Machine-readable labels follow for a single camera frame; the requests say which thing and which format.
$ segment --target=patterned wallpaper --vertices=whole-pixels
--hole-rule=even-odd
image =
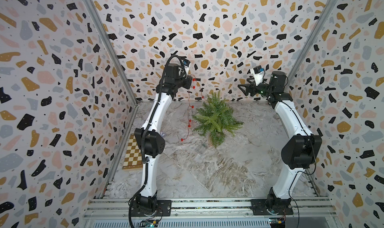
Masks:
[[[384,227],[384,0],[338,0],[288,89],[322,135],[315,183],[344,227]]]
[[[137,99],[153,99],[166,59],[177,51],[197,78],[177,100],[201,100],[237,85],[251,67],[287,74],[327,0],[93,0]]]
[[[81,0],[0,0],[0,226],[78,227],[131,111]]]

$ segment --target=green fern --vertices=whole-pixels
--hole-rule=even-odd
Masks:
[[[218,147],[227,137],[225,131],[235,135],[234,131],[239,129],[243,122],[233,118],[233,109],[220,99],[220,91],[208,96],[207,102],[203,103],[202,108],[196,109],[197,114],[192,116],[200,124],[194,131],[201,136],[206,136],[209,132],[212,145]]]

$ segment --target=marble surface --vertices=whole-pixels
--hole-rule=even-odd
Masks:
[[[232,103],[234,117],[244,122],[235,136],[217,149],[206,137],[192,132],[186,140],[188,117],[201,103],[172,103],[162,124],[166,147],[160,156],[157,189],[159,198],[265,197],[283,162],[280,152],[288,141],[275,111],[264,103]],[[140,103],[132,131],[141,127],[152,107]],[[140,188],[141,170],[122,170],[124,157],[109,190],[109,198],[131,198]],[[311,184],[300,177],[293,197],[315,196]]]

